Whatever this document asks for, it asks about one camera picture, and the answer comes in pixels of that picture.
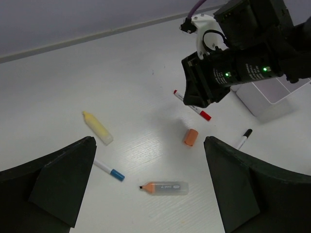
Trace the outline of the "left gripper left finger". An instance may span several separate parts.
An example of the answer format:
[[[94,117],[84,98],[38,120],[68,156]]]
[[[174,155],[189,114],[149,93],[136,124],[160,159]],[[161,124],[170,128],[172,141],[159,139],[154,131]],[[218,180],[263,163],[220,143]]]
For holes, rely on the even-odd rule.
[[[68,233],[75,227],[96,153],[87,136],[0,173],[2,233]]]

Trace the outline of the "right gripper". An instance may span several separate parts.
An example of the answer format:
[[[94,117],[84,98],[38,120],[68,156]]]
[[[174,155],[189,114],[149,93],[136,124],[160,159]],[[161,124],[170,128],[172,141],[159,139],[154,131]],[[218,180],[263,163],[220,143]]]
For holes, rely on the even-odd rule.
[[[220,102],[230,92],[230,87],[241,83],[237,68],[240,52],[225,49],[204,55],[202,60],[197,53],[184,58],[181,61],[186,78],[183,103],[206,108]]]

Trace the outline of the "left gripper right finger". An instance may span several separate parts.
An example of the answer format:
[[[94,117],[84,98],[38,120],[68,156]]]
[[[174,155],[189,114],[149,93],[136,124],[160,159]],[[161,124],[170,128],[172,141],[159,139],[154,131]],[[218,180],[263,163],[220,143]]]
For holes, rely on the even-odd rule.
[[[309,233],[311,177],[243,153],[214,136],[204,142],[227,233]]]

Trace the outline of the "red cap white marker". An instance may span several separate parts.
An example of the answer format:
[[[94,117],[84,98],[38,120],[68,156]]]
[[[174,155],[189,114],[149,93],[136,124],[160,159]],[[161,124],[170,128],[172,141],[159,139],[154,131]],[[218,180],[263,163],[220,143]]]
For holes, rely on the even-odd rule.
[[[182,102],[184,102],[184,96],[180,94],[177,90],[174,90],[173,94]],[[199,109],[196,106],[188,105],[189,108],[191,108],[193,111],[195,111],[197,114],[199,114],[202,118],[204,118],[206,121],[211,120],[211,116],[207,114],[204,110]]]

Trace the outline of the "orange highlighter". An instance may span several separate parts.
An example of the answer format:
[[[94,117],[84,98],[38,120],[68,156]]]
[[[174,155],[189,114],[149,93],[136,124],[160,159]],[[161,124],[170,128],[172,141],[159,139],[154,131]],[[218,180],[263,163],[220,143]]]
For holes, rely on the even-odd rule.
[[[192,147],[195,144],[198,135],[199,133],[195,129],[189,129],[184,136],[183,143]]]

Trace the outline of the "black marker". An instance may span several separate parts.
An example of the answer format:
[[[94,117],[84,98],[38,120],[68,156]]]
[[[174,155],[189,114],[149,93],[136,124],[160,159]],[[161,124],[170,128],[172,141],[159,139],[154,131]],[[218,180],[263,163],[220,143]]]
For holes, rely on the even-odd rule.
[[[252,129],[248,129],[244,135],[241,137],[240,141],[238,142],[237,146],[235,147],[235,149],[240,150],[241,147],[244,145],[244,143],[247,141],[247,139],[249,138],[249,136],[252,134],[253,130]]]

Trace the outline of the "blue cap white marker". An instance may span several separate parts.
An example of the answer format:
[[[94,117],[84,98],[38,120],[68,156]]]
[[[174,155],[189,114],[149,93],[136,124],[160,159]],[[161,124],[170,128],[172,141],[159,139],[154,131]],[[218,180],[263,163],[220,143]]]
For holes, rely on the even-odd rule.
[[[94,160],[93,164],[120,182],[122,182],[125,179],[125,176],[123,174],[121,174],[115,169],[110,168],[108,165],[97,159]]]

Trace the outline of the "yellow highlighter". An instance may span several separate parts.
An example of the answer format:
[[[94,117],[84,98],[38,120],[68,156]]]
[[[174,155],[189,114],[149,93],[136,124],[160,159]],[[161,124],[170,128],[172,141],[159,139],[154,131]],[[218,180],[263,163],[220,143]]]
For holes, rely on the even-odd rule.
[[[102,125],[102,123],[91,113],[82,111],[86,125],[101,139],[105,145],[113,142],[114,138],[111,133]]]

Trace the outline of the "clear tube orange tip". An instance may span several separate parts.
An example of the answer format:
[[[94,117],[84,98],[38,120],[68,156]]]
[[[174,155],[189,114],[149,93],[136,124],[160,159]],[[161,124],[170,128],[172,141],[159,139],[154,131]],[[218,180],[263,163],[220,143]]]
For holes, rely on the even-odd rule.
[[[181,181],[149,182],[139,189],[156,196],[182,196],[189,193],[189,184]]]

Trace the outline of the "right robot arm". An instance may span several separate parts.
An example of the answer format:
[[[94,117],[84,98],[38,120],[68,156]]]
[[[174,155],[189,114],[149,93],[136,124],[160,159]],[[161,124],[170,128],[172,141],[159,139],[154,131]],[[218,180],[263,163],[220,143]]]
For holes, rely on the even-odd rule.
[[[281,0],[231,0],[213,17],[190,11],[180,30],[197,34],[197,51],[182,60],[185,105],[206,108],[235,85],[311,76],[311,22],[294,25]]]

